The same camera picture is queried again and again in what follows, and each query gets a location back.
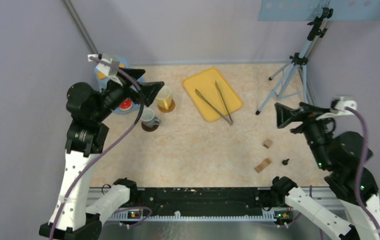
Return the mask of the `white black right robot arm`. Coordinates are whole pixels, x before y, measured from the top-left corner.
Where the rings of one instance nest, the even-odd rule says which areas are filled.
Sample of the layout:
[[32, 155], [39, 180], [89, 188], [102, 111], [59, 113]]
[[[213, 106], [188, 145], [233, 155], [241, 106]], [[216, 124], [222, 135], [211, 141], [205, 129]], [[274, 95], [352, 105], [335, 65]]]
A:
[[[271, 200], [277, 206], [295, 208], [333, 240], [380, 240], [380, 195], [373, 174], [365, 164], [373, 156], [365, 119], [353, 100], [336, 99], [329, 108], [304, 102], [298, 108], [275, 104], [277, 127], [303, 134], [319, 169], [328, 171], [325, 182], [345, 207], [344, 220], [306, 194], [290, 178], [276, 177], [271, 186]], [[362, 133], [347, 131], [338, 136], [328, 130], [337, 117], [355, 115]]]

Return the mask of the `dark brown round coaster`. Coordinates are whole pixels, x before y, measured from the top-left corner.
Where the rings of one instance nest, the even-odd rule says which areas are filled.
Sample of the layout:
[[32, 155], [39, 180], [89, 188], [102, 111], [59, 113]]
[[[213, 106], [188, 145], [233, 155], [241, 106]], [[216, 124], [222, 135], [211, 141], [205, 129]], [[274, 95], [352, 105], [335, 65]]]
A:
[[141, 127], [146, 132], [153, 132], [159, 128], [159, 125], [154, 125], [153, 127], [146, 126], [143, 122], [141, 123]]

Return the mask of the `grey handled mug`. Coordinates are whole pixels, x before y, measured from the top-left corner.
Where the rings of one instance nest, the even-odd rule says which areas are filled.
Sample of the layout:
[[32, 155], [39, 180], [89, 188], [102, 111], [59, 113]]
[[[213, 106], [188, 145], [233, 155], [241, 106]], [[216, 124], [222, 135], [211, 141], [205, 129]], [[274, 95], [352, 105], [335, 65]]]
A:
[[154, 128], [161, 124], [161, 120], [156, 117], [154, 110], [145, 108], [142, 112], [140, 120], [148, 128]]

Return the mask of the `blue three-tier cake stand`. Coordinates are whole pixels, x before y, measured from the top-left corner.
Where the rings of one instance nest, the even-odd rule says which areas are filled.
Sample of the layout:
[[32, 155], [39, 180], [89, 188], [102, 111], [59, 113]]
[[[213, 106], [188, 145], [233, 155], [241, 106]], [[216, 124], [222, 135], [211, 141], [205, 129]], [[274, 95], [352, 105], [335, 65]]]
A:
[[[125, 57], [115, 55], [115, 58], [119, 60], [119, 66], [121, 68], [128, 68], [129, 64]], [[109, 78], [104, 75], [102, 72], [100, 72], [96, 67], [94, 68], [94, 72], [96, 75], [96, 79], [98, 82], [98, 90], [99, 92], [102, 92], [107, 87], [107, 82]], [[138, 110], [139, 105], [135, 104], [131, 101], [131, 99], [127, 98], [123, 103], [121, 103], [118, 108], [114, 111], [114, 113], [121, 115], [121, 114], [127, 114], [132, 111]]]

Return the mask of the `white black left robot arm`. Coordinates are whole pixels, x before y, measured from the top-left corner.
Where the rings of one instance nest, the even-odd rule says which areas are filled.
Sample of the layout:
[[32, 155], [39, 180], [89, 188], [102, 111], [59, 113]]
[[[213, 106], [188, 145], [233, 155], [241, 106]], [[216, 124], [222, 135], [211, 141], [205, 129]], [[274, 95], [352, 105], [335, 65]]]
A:
[[136, 183], [127, 178], [115, 181], [92, 205], [87, 205], [87, 196], [95, 164], [108, 152], [104, 143], [109, 129], [104, 120], [127, 99], [141, 108], [151, 105], [164, 87], [162, 81], [140, 82], [144, 73], [143, 69], [122, 68], [103, 91], [85, 82], [68, 89], [66, 109], [72, 121], [66, 133], [63, 179], [53, 214], [39, 227], [40, 236], [96, 240], [121, 206], [131, 207], [138, 201]]

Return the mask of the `square orange biscuit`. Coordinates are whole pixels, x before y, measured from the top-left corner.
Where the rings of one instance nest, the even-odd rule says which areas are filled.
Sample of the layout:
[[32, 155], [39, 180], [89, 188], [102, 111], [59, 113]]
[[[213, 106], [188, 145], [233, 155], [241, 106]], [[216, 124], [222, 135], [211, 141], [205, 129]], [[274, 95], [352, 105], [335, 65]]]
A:
[[97, 75], [97, 77], [98, 77], [100, 80], [106, 78], [106, 75], [104, 75], [104, 74], [101, 73], [101, 72], [98, 72], [96, 75]]

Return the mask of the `small wooden block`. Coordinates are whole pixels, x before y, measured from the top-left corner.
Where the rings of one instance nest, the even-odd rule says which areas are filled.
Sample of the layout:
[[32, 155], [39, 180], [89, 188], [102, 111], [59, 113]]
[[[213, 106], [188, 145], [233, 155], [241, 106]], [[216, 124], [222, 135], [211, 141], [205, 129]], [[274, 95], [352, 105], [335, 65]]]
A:
[[266, 149], [269, 149], [273, 144], [273, 141], [269, 138], [263, 141], [262, 146], [265, 147]]
[[272, 163], [272, 160], [270, 158], [265, 158], [260, 164], [258, 164], [254, 170], [257, 173], [260, 173], [263, 171], [265, 168], [267, 168], [270, 164]]

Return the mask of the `yellow handled cream mug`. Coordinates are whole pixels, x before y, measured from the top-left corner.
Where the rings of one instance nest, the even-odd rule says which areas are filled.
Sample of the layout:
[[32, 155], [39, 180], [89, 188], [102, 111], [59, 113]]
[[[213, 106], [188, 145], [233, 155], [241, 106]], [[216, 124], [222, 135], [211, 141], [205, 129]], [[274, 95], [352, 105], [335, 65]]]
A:
[[171, 101], [172, 95], [169, 87], [164, 86], [156, 96], [157, 105], [160, 105], [164, 109], [168, 109]]

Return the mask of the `light brown round coaster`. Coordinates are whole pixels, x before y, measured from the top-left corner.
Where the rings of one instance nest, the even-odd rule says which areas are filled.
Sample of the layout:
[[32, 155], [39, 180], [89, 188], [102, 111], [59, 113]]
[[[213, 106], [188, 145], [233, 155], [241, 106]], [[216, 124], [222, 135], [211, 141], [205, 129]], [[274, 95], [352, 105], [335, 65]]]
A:
[[175, 101], [172, 100], [168, 109], [162, 108], [160, 105], [158, 105], [157, 107], [158, 107], [158, 109], [161, 112], [163, 112], [163, 113], [169, 113], [169, 112], [171, 112], [171, 111], [173, 111], [175, 109], [175, 106], [176, 106]]

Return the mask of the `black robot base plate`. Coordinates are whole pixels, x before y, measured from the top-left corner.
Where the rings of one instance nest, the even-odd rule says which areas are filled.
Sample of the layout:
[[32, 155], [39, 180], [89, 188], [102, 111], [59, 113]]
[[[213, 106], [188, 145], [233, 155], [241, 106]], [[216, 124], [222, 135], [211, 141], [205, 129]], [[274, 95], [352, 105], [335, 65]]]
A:
[[152, 216], [243, 217], [261, 216], [267, 210], [284, 208], [268, 187], [147, 187], [132, 190], [122, 205], [147, 207]]

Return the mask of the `yellow serving tray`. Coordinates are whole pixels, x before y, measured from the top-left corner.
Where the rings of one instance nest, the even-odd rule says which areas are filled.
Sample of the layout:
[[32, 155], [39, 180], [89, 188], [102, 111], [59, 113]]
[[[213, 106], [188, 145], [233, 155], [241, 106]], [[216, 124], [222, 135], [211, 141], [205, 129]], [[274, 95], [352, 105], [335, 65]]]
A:
[[185, 79], [182, 85], [203, 119], [207, 122], [217, 121], [221, 117], [197, 96], [196, 90], [223, 115], [227, 114], [226, 110], [233, 113], [243, 106], [240, 96], [216, 68], [209, 68], [193, 75]]

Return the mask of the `red frosted donut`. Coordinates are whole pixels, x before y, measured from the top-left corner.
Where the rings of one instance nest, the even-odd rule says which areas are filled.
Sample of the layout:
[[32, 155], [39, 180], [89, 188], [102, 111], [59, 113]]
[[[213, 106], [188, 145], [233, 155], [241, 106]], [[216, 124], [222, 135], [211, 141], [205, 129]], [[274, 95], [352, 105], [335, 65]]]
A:
[[127, 111], [133, 107], [133, 102], [131, 99], [126, 99], [123, 103], [119, 105], [121, 111]]

